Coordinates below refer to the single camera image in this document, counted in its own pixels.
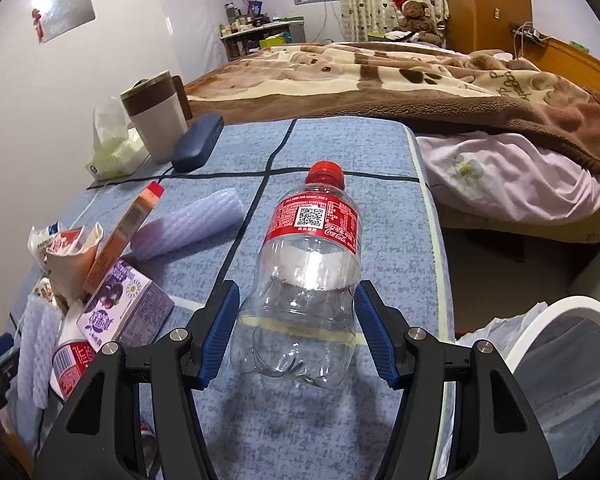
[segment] santa hat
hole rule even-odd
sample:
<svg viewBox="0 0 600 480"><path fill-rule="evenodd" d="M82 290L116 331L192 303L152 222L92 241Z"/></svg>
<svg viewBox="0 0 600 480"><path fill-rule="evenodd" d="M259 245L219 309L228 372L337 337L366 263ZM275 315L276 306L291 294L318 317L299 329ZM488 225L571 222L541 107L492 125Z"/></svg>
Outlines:
<svg viewBox="0 0 600 480"><path fill-rule="evenodd" d="M408 2L409 0L392 0L394 5L402 12L402 6Z"/></svg>

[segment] teddy bear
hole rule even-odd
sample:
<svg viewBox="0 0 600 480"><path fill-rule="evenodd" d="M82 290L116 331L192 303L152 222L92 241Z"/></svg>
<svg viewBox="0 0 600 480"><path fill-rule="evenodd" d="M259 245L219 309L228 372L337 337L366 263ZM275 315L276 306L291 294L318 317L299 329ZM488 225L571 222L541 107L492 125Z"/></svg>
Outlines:
<svg viewBox="0 0 600 480"><path fill-rule="evenodd" d="M436 24L431 19L431 10L427 4L416 0L392 0L403 17L394 30L417 32L418 41L426 41L437 46L442 45Z"/></svg>

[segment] pink bed sheet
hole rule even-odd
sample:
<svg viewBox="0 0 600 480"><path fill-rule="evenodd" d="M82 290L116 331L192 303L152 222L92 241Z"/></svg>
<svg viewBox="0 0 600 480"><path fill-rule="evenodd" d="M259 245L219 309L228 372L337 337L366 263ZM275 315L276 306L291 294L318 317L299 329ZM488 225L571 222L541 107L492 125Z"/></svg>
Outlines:
<svg viewBox="0 0 600 480"><path fill-rule="evenodd" d="M520 134L417 136L437 202L485 218L573 222L600 207L600 176Z"/></svg>

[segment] plastic bottle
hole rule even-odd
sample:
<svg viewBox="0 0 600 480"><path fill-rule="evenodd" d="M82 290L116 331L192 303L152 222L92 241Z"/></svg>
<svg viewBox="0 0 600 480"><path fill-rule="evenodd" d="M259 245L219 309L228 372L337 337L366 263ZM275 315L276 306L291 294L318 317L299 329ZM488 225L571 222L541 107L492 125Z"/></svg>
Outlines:
<svg viewBox="0 0 600 480"><path fill-rule="evenodd" d="M232 365L333 388L355 349L353 294L362 226L337 164L314 164L282 197L238 314Z"/></svg>

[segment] bottle label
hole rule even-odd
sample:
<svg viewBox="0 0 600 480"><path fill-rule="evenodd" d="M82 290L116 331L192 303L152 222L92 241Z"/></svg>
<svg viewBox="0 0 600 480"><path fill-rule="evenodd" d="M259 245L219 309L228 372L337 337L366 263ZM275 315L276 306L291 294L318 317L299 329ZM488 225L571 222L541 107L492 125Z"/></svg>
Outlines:
<svg viewBox="0 0 600 480"><path fill-rule="evenodd" d="M277 236L296 233L328 238L356 254L358 214L332 195L299 193L278 204L264 243Z"/></svg>

